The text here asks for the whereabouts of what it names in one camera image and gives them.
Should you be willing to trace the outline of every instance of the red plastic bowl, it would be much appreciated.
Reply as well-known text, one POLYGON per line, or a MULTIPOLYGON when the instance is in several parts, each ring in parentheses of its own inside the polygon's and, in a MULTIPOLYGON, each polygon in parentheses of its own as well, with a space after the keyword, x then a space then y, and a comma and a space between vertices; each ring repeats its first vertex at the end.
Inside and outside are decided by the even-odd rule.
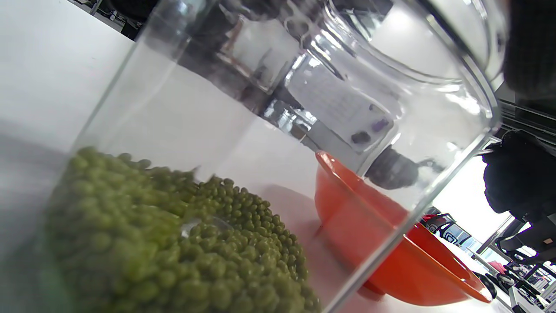
MULTIPOLYGON (((407 216, 325 152, 316 154, 315 205, 322 229, 340 261, 355 267, 376 251, 407 216)), ((415 225, 364 285, 421 306, 475 298, 491 302, 481 281, 421 224, 415 225)))

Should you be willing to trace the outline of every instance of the clear glass container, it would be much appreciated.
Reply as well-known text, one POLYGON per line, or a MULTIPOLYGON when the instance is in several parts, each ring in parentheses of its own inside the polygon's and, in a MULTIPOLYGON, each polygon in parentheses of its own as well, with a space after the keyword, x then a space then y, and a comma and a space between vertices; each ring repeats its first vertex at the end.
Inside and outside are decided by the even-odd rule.
POLYGON ((45 210, 49 308, 339 309, 496 128, 488 80, 451 36, 410 0, 161 0, 45 210), (450 77, 370 45, 386 24, 426 31, 450 77), (355 263, 327 227, 361 208, 321 221, 320 150, 392 204, 355 263))

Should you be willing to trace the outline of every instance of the black chair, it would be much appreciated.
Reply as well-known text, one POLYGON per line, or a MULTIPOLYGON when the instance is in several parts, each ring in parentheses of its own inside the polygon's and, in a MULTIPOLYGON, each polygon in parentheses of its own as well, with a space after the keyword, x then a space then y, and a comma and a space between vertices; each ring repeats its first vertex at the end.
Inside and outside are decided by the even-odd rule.
POLYGON ((454 218, 449 213, 444 213, 444 214, 438 214, 437 216, 426 221, 425 227, 429 230, 429 232, 434 234, 441 227, 444 227, 452 223, 455 223, 454 218))
POLYGON ((459 227, 455 222, 451 222, 448 226, 440 229, 441 238, 456 246, 461 246, 471 235, 459 227))
POLYGON ((440 238, 449 243, 461 246, 471 235, 459 227, 449 213, 438 214, 425 222, 425 227, 431 233, 438 232, 440 238))

